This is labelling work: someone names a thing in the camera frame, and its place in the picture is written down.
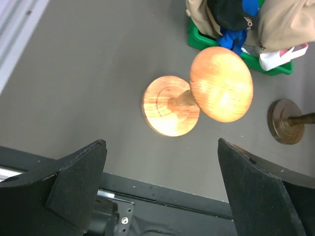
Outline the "pink and white cap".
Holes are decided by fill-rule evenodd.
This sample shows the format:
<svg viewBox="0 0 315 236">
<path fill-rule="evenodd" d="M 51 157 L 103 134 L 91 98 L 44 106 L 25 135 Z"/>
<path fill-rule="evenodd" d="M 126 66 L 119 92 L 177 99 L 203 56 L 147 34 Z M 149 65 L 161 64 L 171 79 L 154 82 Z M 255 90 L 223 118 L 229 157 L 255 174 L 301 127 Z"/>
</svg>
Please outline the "pink and white cap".
<svg viewBox="0 0 315 236">
<path fill-rule="evenodd" d="M 289 49 L 283 49 L 271 53 L 261 53 L 259 63 L 263 70 L 269 71 L 278 66 L 284 65 L 295 58 L 303 56 L 308 50 L 308 43 L 304 43 Z"/>
</svg>

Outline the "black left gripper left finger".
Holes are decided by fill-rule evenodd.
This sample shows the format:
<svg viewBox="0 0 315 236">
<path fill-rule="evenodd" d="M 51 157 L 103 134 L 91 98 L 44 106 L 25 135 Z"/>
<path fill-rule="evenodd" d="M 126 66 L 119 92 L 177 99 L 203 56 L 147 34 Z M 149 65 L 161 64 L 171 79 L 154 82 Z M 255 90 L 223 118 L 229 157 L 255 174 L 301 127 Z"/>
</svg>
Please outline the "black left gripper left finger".
<svg viewBox="0 0 315 236">
<path fill-rule="evenodd" d="M 92 217 L 107 155 L 97 140 L 0 183 L 2 236 L 82 236 Z"/>
</svg>

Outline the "blue cap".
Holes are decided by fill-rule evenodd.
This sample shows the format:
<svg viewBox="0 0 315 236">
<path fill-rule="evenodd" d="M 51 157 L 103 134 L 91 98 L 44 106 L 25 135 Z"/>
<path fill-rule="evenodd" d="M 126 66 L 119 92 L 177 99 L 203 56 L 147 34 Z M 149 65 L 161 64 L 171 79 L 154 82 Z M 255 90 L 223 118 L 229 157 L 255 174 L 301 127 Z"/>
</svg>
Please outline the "blue cap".
<svg viewBox="0 0 315 236">
<path fill-rule="evenodd" d="M 262 7 L 263 3 L 264 1 L 259 0 L 259 9 Z M 242 47 L 245 44 L 249 31 L 251 30 L 228 30 L 220 26 L 222 37 L 219 37 L 217 42 L 221 47 L 228 48 L 237 55 L 241 55 L 243 52 Z"/>
</svg>

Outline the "black cap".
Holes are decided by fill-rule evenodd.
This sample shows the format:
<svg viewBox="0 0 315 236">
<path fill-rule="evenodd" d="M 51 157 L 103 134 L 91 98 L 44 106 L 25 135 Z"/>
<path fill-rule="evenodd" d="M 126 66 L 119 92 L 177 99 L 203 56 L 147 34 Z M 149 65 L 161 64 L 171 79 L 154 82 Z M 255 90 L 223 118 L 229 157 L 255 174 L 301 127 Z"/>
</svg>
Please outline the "black cap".
<svg viewBox="0 0 315 236">
<path fill-rule="evenodd" d="M 258 0 L 208 0 L 216 23 L 226 30 L 256 30 L 259 24 Z"/>
</svg>

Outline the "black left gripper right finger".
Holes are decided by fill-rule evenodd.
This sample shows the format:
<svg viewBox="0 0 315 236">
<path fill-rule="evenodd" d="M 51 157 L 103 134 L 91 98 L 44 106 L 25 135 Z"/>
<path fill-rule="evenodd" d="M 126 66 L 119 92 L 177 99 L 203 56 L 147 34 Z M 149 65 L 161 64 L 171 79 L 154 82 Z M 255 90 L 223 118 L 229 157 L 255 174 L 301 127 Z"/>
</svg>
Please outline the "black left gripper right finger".
<svg viewBox="0 0 315 236">
<path fill-rule="evenodd" d="M 218 140 L 218 159 L 237 234 L 313 236 L 315 179 Z"/>
</svg>

